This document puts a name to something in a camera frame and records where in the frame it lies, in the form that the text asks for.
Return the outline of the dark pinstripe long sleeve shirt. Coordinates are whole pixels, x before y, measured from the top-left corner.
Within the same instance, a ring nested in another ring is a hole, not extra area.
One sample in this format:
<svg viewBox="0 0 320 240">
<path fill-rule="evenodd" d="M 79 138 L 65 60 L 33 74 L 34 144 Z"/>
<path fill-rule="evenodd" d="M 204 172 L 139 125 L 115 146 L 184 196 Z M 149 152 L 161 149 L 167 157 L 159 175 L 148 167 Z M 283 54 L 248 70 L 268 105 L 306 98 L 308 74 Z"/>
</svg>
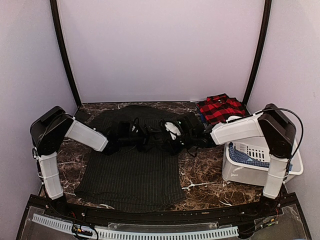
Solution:
<svg viewBox="0 0 320 240">
<path fill-rule="evenodd" d="M 147 145 L 122 147 L 112 155 L 92 150 L 77 197 L 127 213 L 147 213 L 184 201 L 177 155 Z"/>
</svg>

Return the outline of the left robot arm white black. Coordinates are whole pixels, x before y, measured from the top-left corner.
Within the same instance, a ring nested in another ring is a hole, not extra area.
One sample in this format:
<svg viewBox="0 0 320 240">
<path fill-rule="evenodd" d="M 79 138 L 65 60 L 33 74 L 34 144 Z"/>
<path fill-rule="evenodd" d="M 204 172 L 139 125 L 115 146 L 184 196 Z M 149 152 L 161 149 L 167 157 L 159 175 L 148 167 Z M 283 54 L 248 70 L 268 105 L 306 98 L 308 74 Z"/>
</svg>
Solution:
<svg viewBox="0 0 320 240">
<path fill-rule="evenodd" d="M 67 218 L 71 208 L 60 199 L 64 191 L 57 165 L 58 150 L 64 139 L 72 139 L 109 156 L 123 147 L 133 146 L 144 151 L 153 132 L 150 127 L 141 125 L 138 118 L 120 120 L 107 132 L 99 132 L 66 113 L 60 106 L 55 106 L 32 123 L 30 135 L 39 177 L 44 184 L 46 196 L 53 200 L 50 208 L 58 217 Z"/>
</svg>

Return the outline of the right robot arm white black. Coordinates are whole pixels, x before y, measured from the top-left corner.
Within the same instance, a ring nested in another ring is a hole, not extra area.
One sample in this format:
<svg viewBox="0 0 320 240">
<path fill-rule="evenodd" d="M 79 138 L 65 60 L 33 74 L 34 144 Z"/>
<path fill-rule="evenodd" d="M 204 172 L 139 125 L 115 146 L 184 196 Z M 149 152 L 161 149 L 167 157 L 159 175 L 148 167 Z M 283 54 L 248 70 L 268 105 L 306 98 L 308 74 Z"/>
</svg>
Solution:
<svg viewBox="0 0 320 240">
<path fill-rule="evenodd" d="M 230 116 L 204 126 L 194 113 L 176 120 L 162 120 L 160 146 L 176 154 L 182 149 L 223 146 L 222 178 L 225 181 L 262 186 L 265 197 L 255 213 L 266 217 L 275 208 L 281 186 L 294 168 L 298 153 L 296 127 L 284 108 L 268 104 L 247 116 Z"/>
</svg>

